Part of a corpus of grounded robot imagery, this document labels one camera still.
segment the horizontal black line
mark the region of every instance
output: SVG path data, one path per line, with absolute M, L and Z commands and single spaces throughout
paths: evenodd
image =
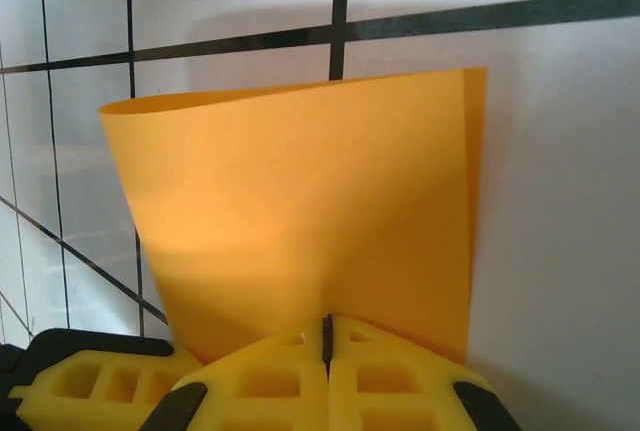
M 466 31 L 542 26 L 640 16 L 640 0 L 525 0 L 429 11 L 347 23 L 347 41 L 368 41 Z M 331 26 L 274 31 L 134 51 L 135 61 L 279 49 L 331 43 Z M 25 64 L 1 68 L 2 74 L 128 63 L 130 53 Z
M 50 61 L 49 63 L 24 64 L 21 66 L 10 66 L 3 68 L 4 74 L 28 73 L 32 71 L 53 71 L 56 69 L 83 68 L 87 66 L 102 66 L 105 64 L 120 64 L 129 62 L 129 53 L 101 54 L 98 56 L 87 56 L 85 58 L 63 59 L 61 61 Z
M 35 219 L 33 219 L 31 216 L 29 216 L 27 213 L 25 213 L 24 211 L 22 211 L 21 209 L 18 209 L 16 206 L 14 206 L 10 201 L 7 201 L 4 197 L 0 196 L 0 202 L 4 203 L 6 206 L 8 206 L 9 208 L 11 208 L 12 210 L 14 210 L 16 213 L 18 213 L 18 215 L 20 215 L 21 217 L 23 217 L 25 220 L 27 220 L 29 223 L 31 223 L 33 226 L 35 226 L 36 228 L 38 228 L 40 231 L 42 231 L 46 236 L 48 236 L 49 238 L 53 239 L 56 243 L 62 245 L 62 247 L 67 250 L 68 252 L 70 252 L 71 254 L 73 254 L 76 258 L 78 258 L 80 261 L 82 261 L 84 264 L 86 264 L 88 267 L 90 267 L 91 269 L 93 269 L 96 273 L 98 273 L 100 276 L 102 276 L 104 279 L 106 279 L 109 283 L 111 283 L 113 286 L 115 286 L 116 288 L 118 288 L 120 291 L 122 291 L 124 294 L 126 294 L 127 296 L 129 296 L 131 299 L 133 299 L 136 303 L 142 305 L 142 307 L 144 309 L 146 309 L 147 311 L 149 311 L 151 314 L 153 314 L 156 318 L 158 318 L 160 321 L 162 321 L 163 323 L 167 324 L 167 317 L 164 315 L 164 313 L 162 311 L 160 311 L 158 308 L 156 308 L 153 304 L 151 304 L 150 302 L 148 302 L 147 300 L 145 300 L 144 298 L 142 298 L 141 296 L 138 296 L 136 293 L 134 293 L 133 291 L 131 291 L 127 286 L 125 286 L 123 283 L 121 283 L 119 280 L 117 280 L 116 278 L 114 278 L 113 276 L 111 276 L 109 273 L 107 273 L 104 269 L 102 269 L 100 266 L 98 266 L 96 263 L 94 263 L 93 261 L 91 261 L 89 258 L 87 258 L 84 254 L 82 254 L 80 251 L 78 251 L 77 249 L 75 249 L 73 246 L 71 246 L 69 243 L 67 243 L 66 241 L 61 240 L 58 236 L 56 236 L 53 232 L 51 232 L 49 229 L 47 229 L 46 227 L 44 227 L 42 224 L 38 223 Z
M 185 58 L 211 54 L 238 53 L 242 51 L 259 51 L 263 49 L 292 48 L 326 44 L 331 38 L 331 26 L 315 26 L 311 28 L 289 29 L 272 33 L 252 34 L 235 38 L 214 39 L 197 43 L 176 44 L 161 48 L 141 49 L 134 51 L 136 61 L 152 61 L 156 59 Z
M 348 41 L 519 28 L 640 16 L 640 0 L 526 0 L 347 24 Z
M 11 305 L 11 303 L 9 302 L 9 300 L 7 299 L 7 297 L 4 295 L 4 293 L 2 291 L 0 291 L 0 297 L 2 298 L 2 300 L 5 302 L 5 304 L 9 307 L 9 309 L 11 310 L 11 312 L 15 315 L 15 317 L 18 319 L 18 321 L 20 321 L 20 324 L 22 325 L 22 327 L 27 331 L 27 333 L 29 333 L 29 336 L 33 336 L 33 333 L 31 332 L 31 330 L 29 329 L 29 326 L 26 325 L 26 323 L 22 320 L 22 318 L 20 317 L 20 315 L 18 314 L 18 312 L 15 310 L 15 308 Z

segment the square cutout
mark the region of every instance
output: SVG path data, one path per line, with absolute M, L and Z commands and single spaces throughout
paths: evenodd
M 300 376 L 288 368 L 251 368 L 240 380 L 241 398 L 295 398 L 300 396 Z
M 105 401 L 131 403 L 140 379 L 139 369 L 115 369 L 104 395 Z
M 366 363 L 358 368 L 359 393 L 419 393 L 415 371 L 405 363 Z
M 55 396 L 65 398 L 89 399 L 99 373 L 100 366 L 97 364 L 77 364 L 60 374 L 52 392 Z

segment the tile grout line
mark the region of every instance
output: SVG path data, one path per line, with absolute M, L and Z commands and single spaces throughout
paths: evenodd
M 7 337 L 4 334 L 4 315 L 2 314 L 2 300 L 0 299 L 0 328 L 2 328 L 2 343 L 7 344 Z
M 2 44 L 0 43 L 0 67 L 3 65 L 2 58 Z M 18 192 L 16 191 L 16 174 L 13 164 L 13 146 L 11 145 L 11 131 L 9 126 L 9 103 L 7 100 L 7 83 L 4 74 L 2 75 L 2 91 L 4 92 L 4 114 L 7 125 L 7 143 L 9 145 L 9 165 L 11 167 L 11 184 L 13 186 L 13 201 L 18 207 Z M 20 232 L 20 218 L 16 212 L 16 232 L 18 233 L 18 252 L 20 254 L 20 271 L 22 273 L 22 292 L 24 294 L 24 311 L 27 318 L 27 324 L 29 323 L 29 304 L 27 302 L 27 282 L 24 278 L 24 255 L 22 253 L 22 233 Z
M 44 56 L 47 65 L 49 66 L 49 37 L 47 33 L 47 13 L 45 8 L 45 0 L 41 0 L 42 3 L 42 30 L 44 34 Z M 53 95 L 51 89 L 51 69 L 47 69 L 47 86 L 49 89 L 49 120 L 51 124 L 51 148 L 53 150 L 53 169 L 55 173 L 56 184 L 56 205 L 58 208 L 58 230 L 60 233 L 60 240 L 64 241 L 64 233 L 62 230 L 62 207 L 60 205 L 60 175 L 58 173 L 58 152 L 56 150 L 56 133 L 55 125 L 53 121 Z M 65 261 L 64 248 L 60 246 L 60 259 L 62 264 L 62 281 L 64 283 L 64 306 L 67 318 L 67 328 L 71 328 L 71 319 L 69 316 L 69 287 L 67 285 L 67 265 Z
M 29 341 L 31 341 L 31 338 L 33 337 L 33 333 L 31 332 L 31 330 L 29 329 L 29 326 L 27 326 L 25 324 L 25 322 L 22 320 L 22 318 L 20 317 L 20 315 L 18 314 L 18 312 L 15 310 L 15 308 L 11 305 L 11 303 L 9 302 L 9 300 L 7 299 L 7 297 L 4 295 L 4 293 L 2 291 L 0 291 L 0 298 L 2 298 L 2 300 L 4 301 L 4 303 L 7 305 L 7 307 L 9 308 L 9 310 L 14 314 L 14 316 L 16 317 L 16 319 L 20 322 L 20 324 L 22 325 L 22 327 L 27 331 L 27 333 L 29 334 Z
M 120 292 L 124 293 L 129 298 L 133 299 L 136 303 L 141 303 L 142 306 L 144 307 L 144 309 L 149 311 L 149 313 L 153 314 L 156 318 L 158 318 L 164 324 L 167 324 L 167 317 L 165 316 L 165 314 L 162 311 L 160 311 L 158 308 L 156 308 L 153 304 L 151 304 L 150 302 L 148 302 L 144 298 L 138 296 L 137 293 L 131 291 L 126 285 L 124 285 L 118 279 L 116 279 L 113 276 L 111 276 L 107 271 L 105 271 L 100 266 L 98 266 L 96 263 L 91 261 L 84 254 L 82 254 L 80 251 L 78 251 L 73 246 L 71 246 L 69 243 L 67 243 L 66 241 L 63 241 L 62 239 L 60 239 L 58 236 L 56 236 L 53 232 L 51 232 L 45 226 L 43 226 L 42 224 L 38 223 L 35 219 L 33 219 L 31 216 L 29 216 L 27 213 L 25 213 L 21 209 L 18 209 L 16 206 L 11 204 L 10 201 L 8 201 L 7 199 L 5 199 L 2 196 L 0 196 L 0 203 L 3 203 L 5 206 L 7 206 L 7 207 L 11 208 L 12 210 L 16 211 L 19 216 L 21 216 L 23 219 L 28 221 L 29 224 L 31 224 L 32 226 L 37 228 L 45 236 L 47 236 L 48 238 L 52 239 L 56 243 L 60 244 L 63 247 L 64 250 L 66 250 L 69 253 L 71 253 L 72 255 L 74 255 L 78 260 L 82 261 L 85 265 L 87 265 L 89 268 L 91 268 L 93 271 L 95 271 L 97 274 L 99 274 L 102 278 L 104 278 L 106 281 L 108 281 L 110 284 L 112 284 L 114 287 L 116 287 Z
M 133 0 L 127 0 L 127 44 L 129 47 L 129 91 L 130 97 L 133 99 L 136 97 L 136 74 L 133 54 Z M 135 228 L 135 247 L 136 247 L 136 273 L 138 278 L 138 295 L 143 298 L 144 292 L 142 289 L 142 249 L 140 247 L 140 236 L 138 235 L 138 229 Z M 144 337 L 144 309 L 142 304 L 138 303 L 138 320 L 139 328 L 138 332 L 140 336 Z
M 332 0 L 331 44 L 329 51 L 329 80 L 344 75 L 344 49 L 347 36 L 347 0 Z
M 346 42 L 514 29 L 640 16 L 640 0 L 521 0 L 346 23 Z M 134 50 L 134 61 L 330 44 L 331 25 Z M 130 53 L 0 67 L 0 74 L 128 63 Z

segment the orange paper sheet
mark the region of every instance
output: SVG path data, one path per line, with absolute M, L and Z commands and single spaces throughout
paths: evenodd
M 463 361 L 485 75 L 104 107 L 175 337 L 210 361 L 335 313 Z

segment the vertical black line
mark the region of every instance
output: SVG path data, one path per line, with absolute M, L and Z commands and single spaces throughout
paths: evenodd
M 331 374 L 331 360 L 333 359 L 333 316 L 322 318 L 322 361 L 327 368 L 327 379 Z
M 2 314 L 2 300 L 0 299 L 0 328 L 2 328 L 2 344 L 6 344 L 7 337 L 4 334 L 4 315 Z
M 0 43 L 0 67 L 4 67 L 2 59 L 2 44 Z M 7 144 L 9 145 L 9 166 L 11 167 L 11 184 L 13 186 L 13 202 L 18 207 L 18 192 L 16 191 L 16 173 L 13 165 L 13 146 L 11 145 L 11 130 L 9 126 L 9 104 L 7 101 L 7 83 L 2 75 L 2 90 L 4 92 L 4 117 L 7 126 Z M 24 256 L 22 255 L 22 233 L 20 233 L 20 217 L 16 212 L 16 231 L 18 233 L 18 252 L 20 253 L 20 271 L 22 272 L 22 292 L 24 294 L 24 310 L 29 322 L 29 304 L 27 302 L 27 283 L 24 278 Z
M 60 205 L 60 175 L 58 174 L 58 152 L 56 150 L 56 132 L 53 122 L 53 94 L 51 92 L 51 70 L 49 69 L 49 37 L 47 34 L 47 13 L 45 9 L 45 0 L 42 3 L 42 28 L 44 33 L 44 57 L 47 63 L 47 86 L 49 88 L 49 123 L 51 127 L 51 148 L 53 149 L 53 168 L 55 172 L 56 183 L 56 206 L 58 208 L 58 231 L 60 233 L 60 241 L 64 241 L 62 232 L 62 207 Z M 60 245 L 60 261 L 62 263 L 62 281 L 64 282 L 64 306 L 67 316 L 67 328 L 71 327 L 69 319 L 69 289 L 67 285 L 67 265 L 64 256 L 64 247 Z
M 333 0 L 331 12 L 331 51 L 329 79 L 342 79 L 344 74 L 344 48 L 347 40 L 347 0 Z
M 127 43 L 129 53 L 129 90 L 131 98 L 136 97 L 136 74 L 133 53 L 133 0 L 127 0 Z M 143 297 L 142 289 L 142 250 L 140 248 L 140 236 L 136 233 L 136 273 L 138 275 L 138 295 Z M 144 308 L 138 304 L 138 319 L 140 323 L 140 336 L 144 337 Z

